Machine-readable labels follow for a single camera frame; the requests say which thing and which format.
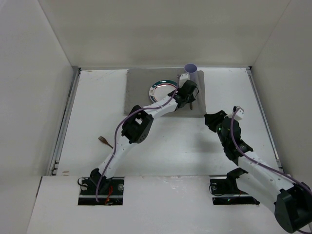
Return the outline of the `purple plastic cup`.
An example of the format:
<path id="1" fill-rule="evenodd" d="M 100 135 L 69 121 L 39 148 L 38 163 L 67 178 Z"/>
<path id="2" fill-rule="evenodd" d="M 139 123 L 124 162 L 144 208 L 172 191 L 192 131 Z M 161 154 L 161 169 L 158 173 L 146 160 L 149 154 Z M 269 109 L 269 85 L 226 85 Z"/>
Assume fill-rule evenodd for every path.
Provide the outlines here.
<path id="1" fill-rule="evenodd" d="M 188 63 L 184 66 L 184 70 L 189 75 L 189 80 L 197 84 L 198 80 L 197 66 L 193 63 Z"/>

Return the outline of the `white plate with green rim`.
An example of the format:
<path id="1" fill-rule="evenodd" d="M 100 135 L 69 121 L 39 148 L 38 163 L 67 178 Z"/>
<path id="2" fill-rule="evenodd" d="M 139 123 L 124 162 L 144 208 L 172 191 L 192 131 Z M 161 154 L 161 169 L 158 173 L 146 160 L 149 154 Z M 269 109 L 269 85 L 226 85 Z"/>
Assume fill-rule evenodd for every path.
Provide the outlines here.
<path id="1" fill-rule="evenodd" d="M 149 98 L 153 103 L 158 102 L 174 91 L 176 86 L 177 82 L 173 80 L 159 80 L 150 87 Z"/>

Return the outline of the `grey cloth placemat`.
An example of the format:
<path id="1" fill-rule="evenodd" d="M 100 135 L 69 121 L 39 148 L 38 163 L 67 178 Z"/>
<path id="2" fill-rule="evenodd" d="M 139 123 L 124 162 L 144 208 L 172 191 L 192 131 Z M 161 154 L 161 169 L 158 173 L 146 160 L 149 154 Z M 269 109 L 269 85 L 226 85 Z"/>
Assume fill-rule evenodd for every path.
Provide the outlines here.
<path id="1" fill-rule="evenodd" d="M 176 82 L 177 77 L 184 73 L 183 68 L 129 69 L 127 71 L 124 114 L 129 114 L 135 105 L 143 107 L 153 104 L 149 97 L 149 90 L 156 82 L 161 80 Z M 194 91 L 196 98 L 192 103 L 193 108 L 190 109 L 190 105 L 187 104 L 176 112 L 168 113 L 166 117 L 204 117 L 206 114 L 204 72 L 200 70 L 197 74 L 198 90 Z"/>

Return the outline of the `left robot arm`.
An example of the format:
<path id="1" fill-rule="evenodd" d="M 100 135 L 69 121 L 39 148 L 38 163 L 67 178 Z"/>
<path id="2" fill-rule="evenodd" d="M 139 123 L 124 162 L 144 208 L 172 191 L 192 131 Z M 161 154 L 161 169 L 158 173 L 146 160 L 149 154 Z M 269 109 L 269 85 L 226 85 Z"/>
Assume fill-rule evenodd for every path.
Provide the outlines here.
<path id="1" fill-rule="evenodd" d="M 89 183 L 95 187 L 97 193 L 106 190 L 108 181 L 114 177 L 128 152 L 147 138 L 154 120 L 195 101 L 196 89 L 198 89 L 197 84 L 187 80 L 182 87 L 176 88 L 160 101 L 148 106 L 136 105 L 132 108 L 129 115 L 115 130 L 114 147 L 111 153 L 90 173 Z"/>

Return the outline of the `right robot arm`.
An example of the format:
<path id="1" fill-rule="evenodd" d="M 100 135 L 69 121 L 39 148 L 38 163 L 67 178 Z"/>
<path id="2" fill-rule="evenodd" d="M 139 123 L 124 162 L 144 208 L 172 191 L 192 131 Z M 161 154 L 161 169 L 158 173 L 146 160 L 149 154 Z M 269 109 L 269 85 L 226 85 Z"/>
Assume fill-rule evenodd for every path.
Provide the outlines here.
<path id="1" fill-rule="evenodd" d="M 266 206 L 280 227 L 303 233 L 312 222 L 312 191 L 308 185 L 270 167 L 241 138 L 244 111 L 235 106 L 231 114 L 223 110 L 206 114 L 205 125 L 217 134 L 226 157 L 237 168 L 227 173 L 231 190 L 240 190 Z"/>

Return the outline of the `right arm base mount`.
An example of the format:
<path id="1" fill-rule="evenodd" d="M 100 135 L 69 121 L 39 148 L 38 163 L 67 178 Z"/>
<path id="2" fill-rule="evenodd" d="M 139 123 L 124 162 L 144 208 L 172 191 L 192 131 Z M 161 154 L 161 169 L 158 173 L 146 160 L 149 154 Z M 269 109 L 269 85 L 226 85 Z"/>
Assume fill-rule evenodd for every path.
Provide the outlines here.
<path id="1" fill-rule="evenodd" d="M 259 205 L 260 202 L 239 190 L 236 180 L 243 174 L 247 174 L 241 168 L 236 168 L 226 176 L 210 177 L 209 191 L 213 196 L 214 205 Z"/>

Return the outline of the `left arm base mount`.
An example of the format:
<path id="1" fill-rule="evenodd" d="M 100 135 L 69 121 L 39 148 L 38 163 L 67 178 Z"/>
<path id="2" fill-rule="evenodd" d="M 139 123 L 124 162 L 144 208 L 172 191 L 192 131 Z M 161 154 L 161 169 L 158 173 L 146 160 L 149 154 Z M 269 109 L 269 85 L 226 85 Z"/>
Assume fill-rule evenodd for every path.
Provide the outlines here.
<path id="1" fill-rule="evenodd" d="M 108 187 L 103 191 L 98 190 L 96 200 L 96 185 L 88 177 L 78 179 L 80 192 L 78 205 L 81 206 L 118 206 L 123 204 L 124 177 L 113 177 L 108 182 Z"/>

